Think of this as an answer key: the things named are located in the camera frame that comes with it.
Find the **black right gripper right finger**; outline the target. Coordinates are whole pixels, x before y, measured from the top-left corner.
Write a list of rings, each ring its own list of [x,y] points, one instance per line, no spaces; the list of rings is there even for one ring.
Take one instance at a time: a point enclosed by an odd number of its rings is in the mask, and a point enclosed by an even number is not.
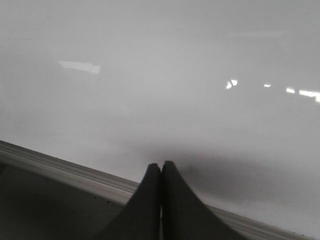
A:
[[[162,168],[162,230],[165,240],[245,240],[196,196],[173,161]]]

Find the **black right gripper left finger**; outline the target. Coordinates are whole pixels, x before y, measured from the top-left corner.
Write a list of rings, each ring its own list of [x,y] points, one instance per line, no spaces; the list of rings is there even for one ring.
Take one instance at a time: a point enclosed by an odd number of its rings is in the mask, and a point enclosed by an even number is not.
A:
[[[158,240],[161,213],[161,171],[149,164],[137,190],[95,240]]]

